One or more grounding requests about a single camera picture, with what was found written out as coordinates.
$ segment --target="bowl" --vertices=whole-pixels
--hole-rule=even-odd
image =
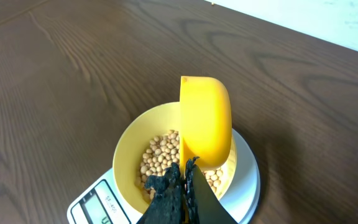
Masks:
[[[135,210],[144,213],[149,204],[135,185],[136,172],[149,141],[169,129],[180,130],[180,103],[166,103],[149,109],[137,117],[124,131],[117,143],[112,160],[113,178],[123,199]],[[218,200],[223,197],[233,180],[237,165],[234,140],[227,161],[222,165],[222,184],[216,190]]]

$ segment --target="scale platform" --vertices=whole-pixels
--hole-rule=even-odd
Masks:
[[[232,130],[237,148],[237,167],[233,181],[220,200],[238,223],[249,223],[259,200],[260,175],[254,154],[240,134]],[[109,169],[68,207],[70,224],[132,224],[142,214],[120,195]]]

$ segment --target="table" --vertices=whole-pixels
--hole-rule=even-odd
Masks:
[[[0,223],[67,223],[180,75],[229,92],[252,223],[358,223],[358,52],[201,0],[0,0]]]

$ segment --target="kitchen scale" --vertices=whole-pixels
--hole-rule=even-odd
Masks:
[[[238,223],[249,223],[260,193],[260,175],[255,157],[240,134],[232,130],[237,147],[237,167],[233,181],[220,200]],[[132,224],[142,214],[120,195],[109,169],[68,207],[70,224]]]

